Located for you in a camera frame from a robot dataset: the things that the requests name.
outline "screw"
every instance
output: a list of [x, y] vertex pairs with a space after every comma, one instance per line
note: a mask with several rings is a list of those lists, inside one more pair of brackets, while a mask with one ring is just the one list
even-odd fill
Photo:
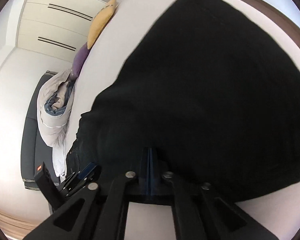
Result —
[[96, 184], [95, 182], [91, 182], [91, 183], [88, 185], [88, 189], [89, 189], [89, 190], [96, 190], [98, 187], [99, 187], [99, 185]]
[[163, 177], [166, 179], [171, 179], [172, 176], [173, 176], [173, 172], [171, 172], [171, 171], [167, 171], [163, 174]]
[[129, 179], [132, 179], [135, 175], [136, 175], [136, 173], [134, 171], [128, 171], [126, 173], [126, 177]]
[[209, 190], [209, 189], [210, 189], [210, 186], [211, 186], [210, 183], [205, 182], [205, 183], [201, 186], [201, 188], [202, 188], [203, 190]]

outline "black cloth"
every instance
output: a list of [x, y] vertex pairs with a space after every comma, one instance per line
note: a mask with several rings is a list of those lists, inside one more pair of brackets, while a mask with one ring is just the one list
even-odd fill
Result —
[[300, 72], [229, 4], [177, 0], [82, 114], [68, 171], [133, 163], [145, 146], [233, 201], [299, 182]]

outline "mattress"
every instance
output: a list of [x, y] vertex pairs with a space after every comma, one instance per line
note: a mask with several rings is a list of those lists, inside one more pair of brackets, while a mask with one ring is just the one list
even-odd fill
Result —
[[[76, 139], [81, 114], [117, 78], [125, 60], [155, 20], [175, 0], [124, 0], [91, 49], [75, 84], [75, 98], [65, 138], [65, 152]], [[284, 49], [300, 70], [300, 49], [274, 22], [241, 0], [224, 0], [255, 22]], [[280, 240], [300, 228], [300, 182], [260, 198], [237, 203]]]

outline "pillow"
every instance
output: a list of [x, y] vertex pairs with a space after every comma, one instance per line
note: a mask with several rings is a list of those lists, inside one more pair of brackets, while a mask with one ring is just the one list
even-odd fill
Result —
[[88, 34], [88, 49], [91, 49], [92, 45], [95, 43], [96, 39], [99, 37], [103, 28], [107, 25], [112, 15], [114, 14], [116, 6], [116, 0], [111, 0], [104, 8], [99, 11], [99, 13], [94, 17], [90, 31]]
[[72, 63], [72, 69], [70, 73], [70, 79], [75, 80], [79, 77], [80, 71], [82, 69], [83, 63], [87, 59], [90, 50], [87, 47], [87, 42], [79, 49], [75, 55]]

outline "yellow pillow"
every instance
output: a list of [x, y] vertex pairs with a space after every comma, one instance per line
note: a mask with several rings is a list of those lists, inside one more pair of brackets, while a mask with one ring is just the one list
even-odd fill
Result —
[[111, 0], [106, 3], [104, 8], [94, 17], [88, 34], [88, 49], [91, 49], [100, 33], [111, 19], [114, 14], [115, 7], [116, 0]]

